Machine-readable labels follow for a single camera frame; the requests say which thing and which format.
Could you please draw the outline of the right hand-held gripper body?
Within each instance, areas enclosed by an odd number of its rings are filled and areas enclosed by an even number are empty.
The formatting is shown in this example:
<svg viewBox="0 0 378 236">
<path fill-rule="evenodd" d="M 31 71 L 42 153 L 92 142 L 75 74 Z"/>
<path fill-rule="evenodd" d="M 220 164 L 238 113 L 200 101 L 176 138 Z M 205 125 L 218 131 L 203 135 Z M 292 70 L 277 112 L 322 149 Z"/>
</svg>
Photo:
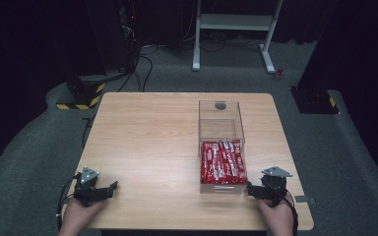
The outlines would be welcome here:
<svg viewBox="0 0 378 236">
<path fill-rule="evenodd" d="M 269 200 L 275 206 L 286 196 L 286 179 L 292 177 L 292 174 L 278 166 L 264 169 L 262 173 L 259 198 Z"/>
</svg>

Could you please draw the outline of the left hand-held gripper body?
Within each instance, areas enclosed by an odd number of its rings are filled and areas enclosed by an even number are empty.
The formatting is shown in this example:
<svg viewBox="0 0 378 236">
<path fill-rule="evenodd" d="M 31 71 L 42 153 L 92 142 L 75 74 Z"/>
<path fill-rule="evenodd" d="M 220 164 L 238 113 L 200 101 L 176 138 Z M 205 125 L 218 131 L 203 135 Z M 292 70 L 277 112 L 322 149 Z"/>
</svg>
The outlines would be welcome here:
<svg viewBox="0 0 378 236">
<path fill-rule="evenodd" d="M 89 207 L 92 203 L 106 200 L 105 193 L 108 188 L 98 189 L 95 185 L 99 173 L 87 166 L 79 173 L 77 183 L 75 184 L 74 198 L 84 207 Z"/>
</svg>

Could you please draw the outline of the person's left hand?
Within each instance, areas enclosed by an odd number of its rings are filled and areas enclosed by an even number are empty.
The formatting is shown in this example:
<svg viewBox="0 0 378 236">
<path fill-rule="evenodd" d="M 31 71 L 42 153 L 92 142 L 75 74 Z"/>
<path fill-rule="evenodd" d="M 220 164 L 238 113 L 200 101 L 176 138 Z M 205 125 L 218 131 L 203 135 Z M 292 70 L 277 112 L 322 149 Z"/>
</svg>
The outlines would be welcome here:
<svg viewBox="0 0 378 236">
<path fill-rule="evenodd" d="M 101 201 L 85 207 L 78 200 L 71 199 L 65 209 L 58 236 L 79 236 L 106 204 L 107 201 Z"/>
</svg>

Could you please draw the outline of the person's right hand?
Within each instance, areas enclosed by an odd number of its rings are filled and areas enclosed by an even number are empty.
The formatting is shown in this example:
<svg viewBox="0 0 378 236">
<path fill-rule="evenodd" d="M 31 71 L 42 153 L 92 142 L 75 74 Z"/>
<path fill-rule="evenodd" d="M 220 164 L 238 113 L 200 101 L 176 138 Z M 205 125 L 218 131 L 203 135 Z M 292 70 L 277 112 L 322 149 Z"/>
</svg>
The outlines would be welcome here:
<svg viewBox="0 0 378 236">
<path fill-rule="evenodd" d="M 256 202 L 273 236 L 293 236 L 291 199 L 285 198 L 273 207 L 270 207 L 265 200 L 257 199 Z"/>
</svg>

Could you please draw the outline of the grey tape strip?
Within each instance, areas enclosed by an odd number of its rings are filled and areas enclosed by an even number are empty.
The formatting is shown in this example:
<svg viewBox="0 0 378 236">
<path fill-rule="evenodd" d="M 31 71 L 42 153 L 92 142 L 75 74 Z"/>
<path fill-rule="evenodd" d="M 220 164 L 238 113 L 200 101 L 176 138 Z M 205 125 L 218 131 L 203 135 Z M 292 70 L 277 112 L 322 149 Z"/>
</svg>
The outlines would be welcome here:
<svg viewBox="0 0 378 236">
<path fill-rule="evenodd" d="M 308 196 L 295 196 L 294 198 L 297 203 L 308 203 L 310 205 L 316 204 L 316 200 Z"/>
</svg>

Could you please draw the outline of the clear acrylic drawer case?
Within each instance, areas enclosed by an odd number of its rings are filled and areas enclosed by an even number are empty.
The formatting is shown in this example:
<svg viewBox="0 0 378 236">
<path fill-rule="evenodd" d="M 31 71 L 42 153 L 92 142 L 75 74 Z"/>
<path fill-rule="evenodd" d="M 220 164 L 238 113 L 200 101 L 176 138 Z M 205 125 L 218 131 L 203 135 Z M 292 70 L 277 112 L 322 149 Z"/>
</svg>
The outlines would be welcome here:
<svg viewBox="0 0 378 236">
<path fill-rule="evenodd" d="M 199 141 L 245 142 L 238 101 L 200 100 L 198 103 Z"/>
</svg>

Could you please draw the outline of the black stand base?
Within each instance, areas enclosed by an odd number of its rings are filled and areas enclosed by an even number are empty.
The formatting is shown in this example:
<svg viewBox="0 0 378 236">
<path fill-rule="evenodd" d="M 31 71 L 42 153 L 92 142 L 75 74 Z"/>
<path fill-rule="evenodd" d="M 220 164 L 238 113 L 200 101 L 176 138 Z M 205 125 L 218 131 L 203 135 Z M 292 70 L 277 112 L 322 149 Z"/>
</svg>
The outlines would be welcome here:
<svg viewBox="0 0 378 236">
<path fill-rule="evenodd" d="M 303 114 L 338 114 L 339 109 L 334 99 L 326 91 L 315 91 L 291 87 L 298 111 Z"/>
</svg>

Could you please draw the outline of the black stand with striped base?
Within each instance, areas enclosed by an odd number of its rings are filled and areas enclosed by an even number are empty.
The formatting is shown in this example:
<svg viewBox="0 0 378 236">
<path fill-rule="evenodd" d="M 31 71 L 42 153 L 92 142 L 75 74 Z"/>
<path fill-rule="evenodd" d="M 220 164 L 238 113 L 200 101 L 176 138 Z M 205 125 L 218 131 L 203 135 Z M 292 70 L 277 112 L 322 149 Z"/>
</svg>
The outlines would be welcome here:
<svg viewBox="0 0 378 236">
<path fill-rule="evenodd" d="M 56 100 L 56 107 L 62 110 L 95 108 L 104 89 L 104 83 L 83 81 L 82 74 L 67 63 L 61 63 L 59 71 L 65 85 Z"/>
</svg>

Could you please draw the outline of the dark equipment rack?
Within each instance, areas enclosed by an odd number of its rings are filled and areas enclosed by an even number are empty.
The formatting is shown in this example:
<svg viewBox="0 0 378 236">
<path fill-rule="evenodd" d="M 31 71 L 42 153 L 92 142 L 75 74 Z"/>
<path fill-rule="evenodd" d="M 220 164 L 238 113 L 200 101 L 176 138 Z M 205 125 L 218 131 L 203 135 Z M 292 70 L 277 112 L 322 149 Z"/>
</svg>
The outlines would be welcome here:
<svg viewBox="0 0 378 236">
<path fill-rule="evenodd" d="M 138 64 L 141 48 L 141 26 L 138 0 L 116 0 L 117 17 L 127 56 L 127 72 L 133 73 Z"/>
</svg>

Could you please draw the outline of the white metal stand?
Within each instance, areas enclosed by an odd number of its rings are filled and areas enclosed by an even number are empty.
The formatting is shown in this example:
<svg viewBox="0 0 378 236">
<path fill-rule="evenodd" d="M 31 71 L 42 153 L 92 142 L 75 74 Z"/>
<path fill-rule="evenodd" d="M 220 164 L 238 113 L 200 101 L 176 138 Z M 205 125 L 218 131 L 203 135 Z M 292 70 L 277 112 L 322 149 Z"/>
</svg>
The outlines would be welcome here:
<svg viewBox="0 0 378 236">
<path fill-rule="evenodd" d="M 263 57 L 266 70 L 269 74 L 274 74 L 277 70 L 272 62 L 269 47 L 274 35 L 274 31 L 279 19 L 280 11 L 284 0 L 277 0 L 274 13 L 272 15 L 229 15 L 229 14 L 204 14 L 202 12 L 202 0 L 197 0 L 195 43 L 193 49 L 192 70 L 197 72 L 201 68 L 201 30 L 250 30 L 265 31 L 267 33 L 264 44 L 259 45 L 260 53 Z"/>
</svg>

